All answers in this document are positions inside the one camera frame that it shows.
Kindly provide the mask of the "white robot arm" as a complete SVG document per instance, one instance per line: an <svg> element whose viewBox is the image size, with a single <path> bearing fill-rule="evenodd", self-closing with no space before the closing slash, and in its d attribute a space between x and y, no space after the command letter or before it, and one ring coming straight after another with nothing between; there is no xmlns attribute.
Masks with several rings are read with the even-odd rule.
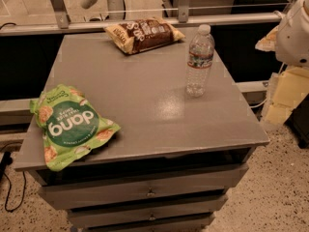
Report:
<svg viewBox="0 0 309 232"><path fill-rule="evenodd" d="M309 67L309 0L297 0L281 19L275 55L287 65Z"/></svg>

